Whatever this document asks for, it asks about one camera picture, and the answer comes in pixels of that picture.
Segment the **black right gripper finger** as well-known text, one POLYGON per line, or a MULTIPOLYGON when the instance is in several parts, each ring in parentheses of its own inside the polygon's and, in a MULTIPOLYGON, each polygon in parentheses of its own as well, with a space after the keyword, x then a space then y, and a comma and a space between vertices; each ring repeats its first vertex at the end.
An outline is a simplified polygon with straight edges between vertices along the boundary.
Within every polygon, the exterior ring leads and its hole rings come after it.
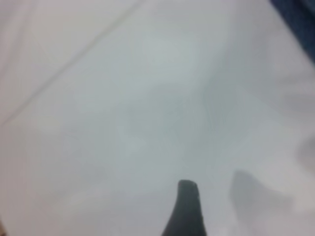
POLYGON ((163 236, 205 236, 198 186, 191 180, 178 182, 176 202, 163 236))

